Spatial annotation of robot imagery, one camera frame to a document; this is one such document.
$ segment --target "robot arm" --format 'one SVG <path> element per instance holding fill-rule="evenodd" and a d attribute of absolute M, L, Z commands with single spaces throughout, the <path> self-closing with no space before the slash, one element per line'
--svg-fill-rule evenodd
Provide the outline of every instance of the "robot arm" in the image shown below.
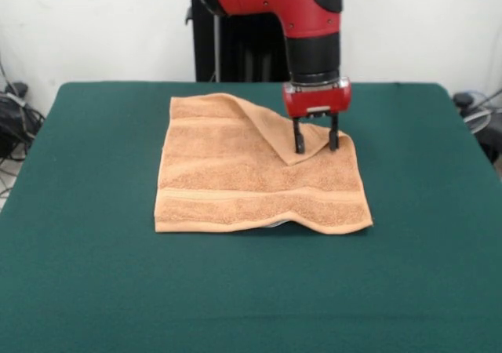
<path fill-rule="evenodd" d="M 300 118 L 330 115 L 330 147 L 338 148 L 338 112 L 351 101 L 351 85 L 340 78 L 342 0 L 202 0 L 214 14 L 274 13 L 286 40 L 291 82 L 283 88 L 293 118 L 296 152 L 304 152 Z"/>

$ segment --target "towel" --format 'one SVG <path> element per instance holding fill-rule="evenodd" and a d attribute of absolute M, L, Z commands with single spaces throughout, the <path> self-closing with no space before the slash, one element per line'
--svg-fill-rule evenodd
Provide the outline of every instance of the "towel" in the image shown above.
<path fill-rule="evenodd" d="M 155 231 L 227 233 L 296 221 L 323 234 L 372 225 L 352 139 L 300 125 L 229 94 L 172 98 L 155 201 Z"/>

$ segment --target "green table surface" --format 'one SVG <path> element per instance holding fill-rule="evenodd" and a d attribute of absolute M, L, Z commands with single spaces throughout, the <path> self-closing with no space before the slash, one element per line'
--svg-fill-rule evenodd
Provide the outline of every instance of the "green table surface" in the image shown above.
<path fill-rule="evenodd" d="M 154 233 L 171 96 L 284 114 L 279 84 L 71 83 L 0 216 L 1 352 L 501 352 L 502 187 L 437 85 L 357 84 L 374 226 Z"/>

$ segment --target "green tablecloth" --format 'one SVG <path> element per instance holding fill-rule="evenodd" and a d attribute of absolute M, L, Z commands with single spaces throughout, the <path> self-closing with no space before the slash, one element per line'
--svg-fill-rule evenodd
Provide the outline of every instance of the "green tablecloth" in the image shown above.
<path fill-rule="evenodd" d="M 1 352 L 500 352 L 502 187 L 444 89 L 356 85 L 341 128 L 374 227 L 154 233 L 169 98 L 277 84 L 61 88 L 0 216 Z"/>

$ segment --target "white wall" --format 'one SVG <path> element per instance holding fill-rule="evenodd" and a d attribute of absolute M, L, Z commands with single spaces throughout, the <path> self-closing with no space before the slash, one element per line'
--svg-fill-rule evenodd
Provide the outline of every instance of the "white wall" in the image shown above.
<path fill-rule="evenodd" d="M 355 81 L 502 86 L 502 0 L 345 0 L 344 73 Z M 190 0 L 0 0 L 0 50 L 47 112 L 77 80 L 195 79 Z"/>

